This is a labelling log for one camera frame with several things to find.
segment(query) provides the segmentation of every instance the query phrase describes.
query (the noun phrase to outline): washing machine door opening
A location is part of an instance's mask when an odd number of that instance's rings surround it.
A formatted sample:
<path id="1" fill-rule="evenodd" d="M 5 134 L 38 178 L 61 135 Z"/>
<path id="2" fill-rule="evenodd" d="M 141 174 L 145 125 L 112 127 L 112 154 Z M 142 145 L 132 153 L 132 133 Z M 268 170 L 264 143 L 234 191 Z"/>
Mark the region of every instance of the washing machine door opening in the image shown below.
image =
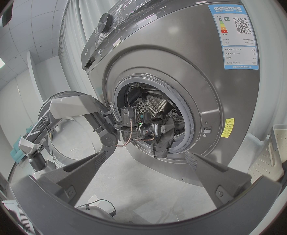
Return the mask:
<path id="1" fill-rule="evenodd" d="M 175 121 L 174 141 L 169 148 L 169 153 L 184 152 L 184 147 L 189 145 L 194 130 L 193 117 L 186 102 L 169 85 L 166 86 L 167 88 L 164 87 L 160 80 L 139 80 L 140 82 L 138 80 L 122 82 L 115 91 L 115 108 L 118 109 L 119 116 L 121 108 L 128 106 L 137 109 L 138 119 L 141 119 L 145 112 L 149 112 L 152 118 L 162 115 L 164 119 L 169 113 L 178 114 L 177 119 L 180 119 L 180 122 Z M 153 140 L 136 142 L 140 143 L 147 152 L 151 152 Z"/>

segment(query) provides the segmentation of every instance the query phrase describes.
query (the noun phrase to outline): cable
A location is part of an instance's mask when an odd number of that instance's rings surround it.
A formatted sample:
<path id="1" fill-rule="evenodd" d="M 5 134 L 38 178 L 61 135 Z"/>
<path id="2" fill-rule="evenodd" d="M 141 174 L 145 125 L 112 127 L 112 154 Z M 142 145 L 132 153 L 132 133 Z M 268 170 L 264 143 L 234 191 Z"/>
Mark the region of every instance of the cable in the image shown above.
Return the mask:
<path id="1" fill-rule="evenodd" d="M 129 141 L 130 141 L 130 139 L 131 139 L 131 135 L 132 135 L 132 122 L 131 122 L 131 119 L 130 119 L 130 136 L 129 136 L 128 141 L 127 141 L 125 144 L 122 144 L 122 145 L 116 144 L 115 146 L 116 146 L 116 147 L 124 147 L 124 146 L 128 145 L 128 143 L 129 143 Z"/>
<path id="2" fill-rule="evenodd" d="M 154 133 L 152 133 L 152 135 L 153 135 L 153 138 L 152 138 L 152 139 L 139 139 L 139 140 L 141 140 L 141 141 L 152 141 L 153 139 L 155 139 Z"/>
<path id="3" fill-rule="evenodd" d="M 122 131 L 122 132 L 130 132 L 128 130 L 121 130 L 121 129 L 118 129 L 118 128 L 115 128 L 115 127 L 114 127 L 114 129 L 117 130 L 117 131 Z"/>
<path id="4" fill-rule="evenodd" d="M 89 205 L 94 204 L 94 203 L 99 202 L 99 201 L 109 202 L 109 203 L 113 206 L 114 211 L 116 212 L 116 209 L 115 209 L 114 205 L 113 205 L 110 201 L 108 201 L 108 200 L 106 200 L 106 199 L 98 199 L 97 201 L 94 201 L 94 202 L 91 202 L 91 203 L 87 203 L 87 204 L 85 204 L 85 205 L 77 206 L 77 207 L 75 207 L 75 208 L 77 209 L 77 208 L 80 208 L 80 207 L 83 207 L 83 206 L 89 206 Z"/>

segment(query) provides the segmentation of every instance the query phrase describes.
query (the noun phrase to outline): ceiling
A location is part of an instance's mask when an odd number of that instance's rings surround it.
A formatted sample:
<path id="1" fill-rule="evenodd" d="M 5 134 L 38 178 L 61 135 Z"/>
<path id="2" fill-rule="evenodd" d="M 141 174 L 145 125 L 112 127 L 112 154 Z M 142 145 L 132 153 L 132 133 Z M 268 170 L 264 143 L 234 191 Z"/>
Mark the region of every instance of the ceiling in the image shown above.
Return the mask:
<path id="1" fill-rule="evenodd" d="M 15 0 L 12 19 L 0 27 L 0 90 L 28 68 L 27 51 L 36 64 L 58 55 L 58 36 L 67 0 Z"/>

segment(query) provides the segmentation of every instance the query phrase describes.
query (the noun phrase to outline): robotic arm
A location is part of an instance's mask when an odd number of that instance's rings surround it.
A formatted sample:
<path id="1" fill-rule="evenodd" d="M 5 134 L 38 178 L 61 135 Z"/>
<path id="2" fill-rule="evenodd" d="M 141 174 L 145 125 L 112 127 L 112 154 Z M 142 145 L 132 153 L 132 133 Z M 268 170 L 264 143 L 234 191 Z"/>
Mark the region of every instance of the robotic arm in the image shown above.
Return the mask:
<path id="1" fill-rule="evenodd" d="M 44 170 L 47 162 L 40 151 L 47 134 L 53 130 L 62 119 L 83 115 L 94 128 L 103 144 L 101 151 L 105 150 L 109 158 L 118 143 L 117 130 L 114 129 L 109 112 L 100 109 L 100 102 L 90 95 L 68 96 L 51 100 L 48 110 L 42 115 L 29 134 L 22 137 L 19 148 L 29 158 L 34 171 Z"/>
<path id="2" fill-rule="evenodd" d="M 86 118 L 100 136 L 103 144 L 101 151 L 106 151 L 106 158 L 113 154 L 118 143 L 117 130 L 122 132 L 124 140 L 132 141 L 144 139 L 148 135 L 158 137 L 161 134 L 161 128 L 165 128 L 165 126 L 153 122 L 148 112 L 138 120 L 136 108 L 133 107 L 122 108 L 122 121 L 113 123 L 112 118 L 108 117 L 112 111 L 104 112 L 100 109 L 99 104 L 100 102 L 90 95 L 67 96 L 51 100 L 48 110 L 41 116 L 30 133 L 22 137 L 19 142 L 19 148 L 29 158 L 34 171 L 41 171 L 47 167 L 47 162 L 40 153 L 45 137 L 58 126 L 62 119 L 67 117 L 83 115 Z"/>

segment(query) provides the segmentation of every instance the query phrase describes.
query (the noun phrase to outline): energy label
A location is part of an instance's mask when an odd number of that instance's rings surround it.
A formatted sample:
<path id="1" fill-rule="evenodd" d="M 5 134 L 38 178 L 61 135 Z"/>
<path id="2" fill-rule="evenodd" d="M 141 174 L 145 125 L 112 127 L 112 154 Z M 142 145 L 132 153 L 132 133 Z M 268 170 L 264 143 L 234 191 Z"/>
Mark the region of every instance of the energy label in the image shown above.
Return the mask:
<path id="1" fill-rule="evenodd" d="M 220 35 L 224 68 L 258 70 L 258 50 L 247 12 L 239 4 L 209 5 Z"/>

